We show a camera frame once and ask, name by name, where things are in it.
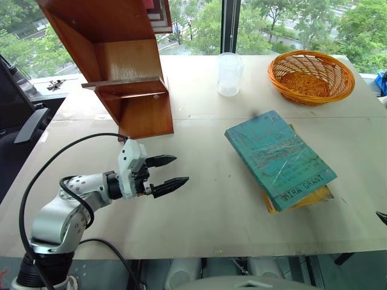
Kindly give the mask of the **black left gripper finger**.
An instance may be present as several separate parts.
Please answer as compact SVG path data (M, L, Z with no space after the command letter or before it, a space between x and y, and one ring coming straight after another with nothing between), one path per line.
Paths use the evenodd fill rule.
M149 158L146 158L146 167L151 168L151 167L161 167L165 166L177 159L176 156L173 155L157 155L157 156L152 156Z
M151 195L154 198L159 198L166 194L172 193L176 191L178 188L182 187L188 180L189 180L189 177L186 176L186 177L172 178L156 186L151 184Z

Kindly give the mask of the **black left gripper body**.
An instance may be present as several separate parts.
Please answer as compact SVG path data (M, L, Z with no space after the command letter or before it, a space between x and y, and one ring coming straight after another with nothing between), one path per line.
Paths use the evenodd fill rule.
M134 195L150 195L151 185L149 183L150 173L146 161L131 172L131 187Z

